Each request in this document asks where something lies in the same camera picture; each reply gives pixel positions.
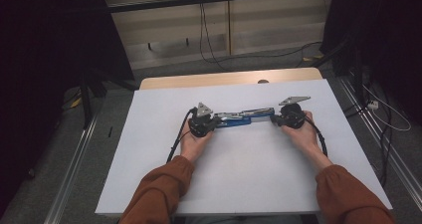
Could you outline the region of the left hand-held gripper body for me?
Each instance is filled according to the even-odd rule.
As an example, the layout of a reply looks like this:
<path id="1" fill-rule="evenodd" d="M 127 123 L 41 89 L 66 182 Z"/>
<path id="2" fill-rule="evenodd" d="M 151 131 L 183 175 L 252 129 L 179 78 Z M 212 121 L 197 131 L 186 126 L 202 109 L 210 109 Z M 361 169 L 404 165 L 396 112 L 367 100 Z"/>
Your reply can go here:
<path id="1" fill-rule="evenodd" d="M 216 127 L 216 119 L 212 117 L 213 111 L 203 103 L 193 109 L 192 118 L 188 125 L 191 133 L 196 137 L 204 137 Z"/>

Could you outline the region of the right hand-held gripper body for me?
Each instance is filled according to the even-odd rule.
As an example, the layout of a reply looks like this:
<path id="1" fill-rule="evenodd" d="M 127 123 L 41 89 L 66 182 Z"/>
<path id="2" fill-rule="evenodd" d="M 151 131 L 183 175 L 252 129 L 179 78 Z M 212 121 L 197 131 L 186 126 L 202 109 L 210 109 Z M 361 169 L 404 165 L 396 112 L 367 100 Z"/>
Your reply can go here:
<path id="1" fill-rule="evenodd" d="M 298 129 L 305 122 L 305 113 L 303 112 L 299 102 L 309 100 L 310 97 L 288 97 L 280 102 L 280 120 L 278 126 L 288 126 Z"/>

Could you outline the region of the blue stapler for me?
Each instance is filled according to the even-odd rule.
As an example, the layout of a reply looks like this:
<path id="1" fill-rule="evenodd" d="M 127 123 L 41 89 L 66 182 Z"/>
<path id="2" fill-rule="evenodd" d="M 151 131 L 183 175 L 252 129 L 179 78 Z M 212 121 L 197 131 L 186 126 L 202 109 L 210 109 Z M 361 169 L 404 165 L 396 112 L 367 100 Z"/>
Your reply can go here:
<path id="1" fill-rule="evenodd" d="M 217 112 L 215 117 L 219 117 L 221 122 L 217 125 L 218 128 L 232 127 L 240 125 L 248 125 L 252 122 L 266 121 L 275 113 L 273 108 L 264 108 L 256 110 L 248 110 L 241 112 Z"/>

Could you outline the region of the person's left hand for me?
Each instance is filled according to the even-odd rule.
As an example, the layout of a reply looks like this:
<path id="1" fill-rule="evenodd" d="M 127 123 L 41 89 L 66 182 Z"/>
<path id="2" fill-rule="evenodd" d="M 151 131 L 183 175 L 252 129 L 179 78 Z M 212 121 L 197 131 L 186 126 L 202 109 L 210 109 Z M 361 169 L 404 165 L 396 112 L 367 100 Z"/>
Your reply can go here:
<path id="1" fill-rule="evenodd" d="M 213 132 L 208 132 L 204 137 L 196 137 L 190 133 L 190 128 L 186 125 L 182 134 L 180 155 L 194 163 L 201 156 Z"/>

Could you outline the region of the person's right hand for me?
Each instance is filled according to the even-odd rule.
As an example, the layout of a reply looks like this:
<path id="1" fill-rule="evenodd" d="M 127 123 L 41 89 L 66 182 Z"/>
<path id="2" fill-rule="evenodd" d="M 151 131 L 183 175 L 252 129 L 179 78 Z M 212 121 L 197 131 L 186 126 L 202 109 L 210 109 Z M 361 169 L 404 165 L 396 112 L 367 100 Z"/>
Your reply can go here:
<path id="1" fill-rule="evenodd" d="M 308 123 L 305 122 L 300 128 L 294 129 L 283 125 L 281 130 L 290 138 L 293 144 L 304 154 L 321 153 L 317 143 L 317 132 Z"/>

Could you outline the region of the white table cover board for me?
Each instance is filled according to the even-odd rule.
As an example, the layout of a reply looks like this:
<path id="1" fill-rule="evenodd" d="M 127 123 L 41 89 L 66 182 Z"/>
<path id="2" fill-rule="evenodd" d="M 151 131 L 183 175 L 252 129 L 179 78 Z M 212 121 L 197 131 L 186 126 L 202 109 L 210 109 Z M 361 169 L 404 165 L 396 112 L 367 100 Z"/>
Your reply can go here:
<path id="1" fill-rule="evenodd" d="M 135 92 L 96 212 L 118 216 L 140 179 L 165 163 L 186 113 L 200 103 L 214 112 L 277 108 L 301 98 L 321 131 L 329 159 L 388 200 L 325 80 Z M 316 171 L 270 121 L 216 129 L 196 161 L 180 215 L 313 213 Z"/>

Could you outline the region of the black metal stand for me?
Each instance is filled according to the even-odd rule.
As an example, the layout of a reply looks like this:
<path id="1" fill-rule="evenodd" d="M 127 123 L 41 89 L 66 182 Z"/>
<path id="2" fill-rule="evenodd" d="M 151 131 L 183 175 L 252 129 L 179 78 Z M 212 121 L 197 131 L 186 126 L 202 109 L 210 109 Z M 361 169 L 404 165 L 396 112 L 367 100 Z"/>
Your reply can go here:
<path id="1" fill-rule="evenodd" d="M 321 59 L 313 62 L 313 67 L 319 68 L 327 62 L 331 62 L 336 76 L 351 75 L 355 97 L 363 105 L 365 98 L 362 87 L 361 52 L 356 47 L 355 40 L 350 36 L 346 36 L 332 50 L 324 54 Z"/>
<path id="2" fill-rule="evenodd" d="M 84 129 L 87 129 L 94 119 L 90 94 L 93 94 L 96 98 L 104 98 L 106 96 L 107 90 L 103 84 L 103 81 L 112 82 L 113 84 L 132 92 L 137 90 L 136 85 L 130 84 L 125 80 L 119 79 L 116 76 L 108 74 L 99 69 L 83 70 L 81 73 L 80 89 L 85 116 Z"/>

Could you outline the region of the person's grey trousers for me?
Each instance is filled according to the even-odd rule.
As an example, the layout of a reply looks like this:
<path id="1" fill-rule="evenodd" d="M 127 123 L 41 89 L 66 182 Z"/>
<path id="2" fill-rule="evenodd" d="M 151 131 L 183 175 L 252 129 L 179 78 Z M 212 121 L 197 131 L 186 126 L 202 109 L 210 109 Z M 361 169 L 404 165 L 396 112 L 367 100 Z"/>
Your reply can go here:
<path id="1" fill-rule="evenodd" d="M 173 217 L 169 224 L 320 224 L 314 214 Z"/>

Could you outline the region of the narrow black curtain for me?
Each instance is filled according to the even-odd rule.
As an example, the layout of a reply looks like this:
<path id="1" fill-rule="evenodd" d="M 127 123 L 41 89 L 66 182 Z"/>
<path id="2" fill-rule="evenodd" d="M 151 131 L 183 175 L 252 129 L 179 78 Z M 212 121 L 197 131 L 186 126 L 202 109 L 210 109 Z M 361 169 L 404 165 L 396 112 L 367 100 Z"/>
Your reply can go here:
<path id="1" fill-rule="evenodd" d="M 331 0 L 320 50 L 346 42 L 340 71 L 356 52 L 373 78 L 422 125 L 422 0 Z"/>

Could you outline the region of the wide black curtain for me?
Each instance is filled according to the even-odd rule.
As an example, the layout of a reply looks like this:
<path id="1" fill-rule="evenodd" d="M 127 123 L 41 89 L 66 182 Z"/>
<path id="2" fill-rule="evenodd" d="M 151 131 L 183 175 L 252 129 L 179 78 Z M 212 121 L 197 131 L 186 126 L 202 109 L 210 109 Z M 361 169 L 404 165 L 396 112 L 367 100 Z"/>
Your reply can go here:
<path id="1" fill-rule="evenodd" d="M 106 0 L 0 0 L 0 215 L 35 166 L 64 93 L 132 70 Z"/>

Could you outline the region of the silver metal floor rail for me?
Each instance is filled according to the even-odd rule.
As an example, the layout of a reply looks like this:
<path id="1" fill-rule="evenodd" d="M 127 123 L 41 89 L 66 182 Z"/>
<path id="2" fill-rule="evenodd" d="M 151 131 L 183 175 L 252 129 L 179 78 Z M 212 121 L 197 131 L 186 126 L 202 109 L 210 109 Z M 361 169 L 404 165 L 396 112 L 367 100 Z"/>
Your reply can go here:
<path id="1" fill-rule="evenodd" d="M 352 106 L 347 108 L 345 116 L 349 119 L 359 119 L 364 123 L 364 128 L 371 134 L 372 139 L 380 151 L 379 181 L 382 187 L 391 183 L 388 168 L 391 168 L 408 195 L 422 210 L 422 176 L 409 166 L 410 158 L 404 155 L 400 148 L 408 150 L 410 153 L 416 153 L 417 148 L 407 147 L 411 141 L 416 140 L 416 131 L 418 126 L 408 120 L 408 118 L 394 108 L 388 102 L 388 96 L 380 98 L 376 91 L 372 91 L 367 86 L 362 86 L 363 91 L 367 92 L 370 100 L 380 102 L 380 108 L 370 110 L 367 106 L 361 105 L 354 94 L 354 88 L 350 80 L 346 78 L 339 79 L 339 83 L 350 99 Z"/>
<path id="2" fill-rule="evenodd" d="M 71 163 L 68 166 L 65 177 L 63 178 L 56 197 L 49 209 L 44 224 L 60 224 L 65 208 L 72 194 L 72 189 L 80 171 L 83 158 L 96 128 L 97 119 L 98 118 L 95 116 L 84 128 Z"/>

